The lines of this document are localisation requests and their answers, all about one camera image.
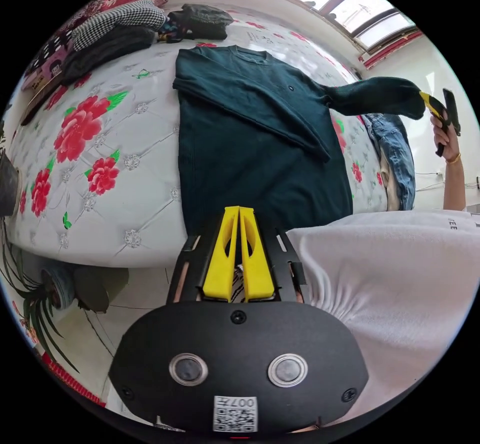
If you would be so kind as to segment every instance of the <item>white wall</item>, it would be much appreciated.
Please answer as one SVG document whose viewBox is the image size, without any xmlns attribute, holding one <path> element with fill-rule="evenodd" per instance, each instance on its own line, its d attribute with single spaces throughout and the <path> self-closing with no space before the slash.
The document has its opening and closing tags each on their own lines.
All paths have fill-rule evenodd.
<svg viewBox="0 0 480 444">
<path fill-rule="evenodd" d="M 393 76 L 414 82 L 422 91 L 444 102 L 443 88 L 455 95 L 458 119 L 461 125 L 459 138 L 465 182 L 474 184 L 480 176 L 480 127 L 474 110 L 448 62 L 427 37 L 420 37 L 399 49 L 372 70 L 364 71 L 365 78 L 372 76 Z M 410 141 L 415 169 L 417 192 L 415 209 L 441 209 L 443 205 L 443 178 L 428 173 L 443 173 L 445 161 L 435 154 L 430 112 L 425 111 L 421 120 L 402 117 Z M 480 203 L 480 191 L 466 190 L 467 205 Z"/>
<path fill-rule="evenodd" d="M 177 8 L 185 3 L 231 5 L 255 10 L 260 16 L 276 18 L 283 21 L 290 30 L 323 47 L 346 66 L 362 71 L 363 66 L 360 65 L 358 57 L 363 51 L 359 47 L 317 13 L 289 0 L 168 0 L 165 8 Z"/>
</svg>

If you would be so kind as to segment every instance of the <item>blue cloth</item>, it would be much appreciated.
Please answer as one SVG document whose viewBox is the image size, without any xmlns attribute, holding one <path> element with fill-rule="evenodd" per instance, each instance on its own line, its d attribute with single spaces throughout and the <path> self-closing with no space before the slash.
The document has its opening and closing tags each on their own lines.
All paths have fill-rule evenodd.
<svg viewBox="0 0 480 444">
<path fill-rule="evenodd" d="M 365 114 L 363 117 L 370 138 L 373 135 L 385 153 L 395 176 L 400 210 L 410 211 L 415 200 L 415 166 L 404 123 L 392 114 Z"/>
</svg>

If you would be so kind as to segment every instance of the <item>sweater sleeve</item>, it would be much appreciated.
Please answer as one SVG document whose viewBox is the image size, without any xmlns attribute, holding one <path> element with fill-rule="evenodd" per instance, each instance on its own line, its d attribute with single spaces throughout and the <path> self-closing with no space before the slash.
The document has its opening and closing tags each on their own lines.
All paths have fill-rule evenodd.
<svg viewBox="0 0 480 444">
<path fill-rule="evenodd" d="M 420 89 L 399 77 L 371 77 L 340 87 L 321 86 L 328 104 L 344 116 L 393 114 L 421 119 L 425 103 Z"/>
</svg>

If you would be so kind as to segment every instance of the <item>qr code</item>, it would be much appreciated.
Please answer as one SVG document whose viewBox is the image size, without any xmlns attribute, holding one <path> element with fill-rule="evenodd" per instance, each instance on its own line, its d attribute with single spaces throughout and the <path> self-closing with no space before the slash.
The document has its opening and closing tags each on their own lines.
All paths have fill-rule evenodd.
<svg viewBox="0 0 480 444">
<path fill-rule="evenodd" d="M 215 396 L 213 430 L 222 433 L 257 431 L 256 398 Z"/>
</svg>

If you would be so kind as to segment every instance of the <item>bed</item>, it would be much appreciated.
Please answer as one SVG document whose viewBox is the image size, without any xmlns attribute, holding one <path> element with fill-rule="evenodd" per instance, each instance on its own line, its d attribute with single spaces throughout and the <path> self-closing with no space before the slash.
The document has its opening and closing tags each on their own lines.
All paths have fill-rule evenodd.
<svg viewBox="0 0 480 444">
<path fill-rule="evenodd" d="M 177 167 L 179 103 L 172 89 L 179 49 L 238 45 L 266 50 L 320 84 L 356 80 L 282 23 L 240 8 L 223 9 L 234 18 L 225 41 L 159 43 L 108 62 L 59 87 L 18 130 L 10 158 L 22 172 L 24 189 L 18 213 L 8 220 L 14 244 L 85 265 L 169 267 L 175 262 L 186 238 Z M 380 161 L 362 118 L 331 116 L 353 212 L 386 211 Z"/>
</svg>

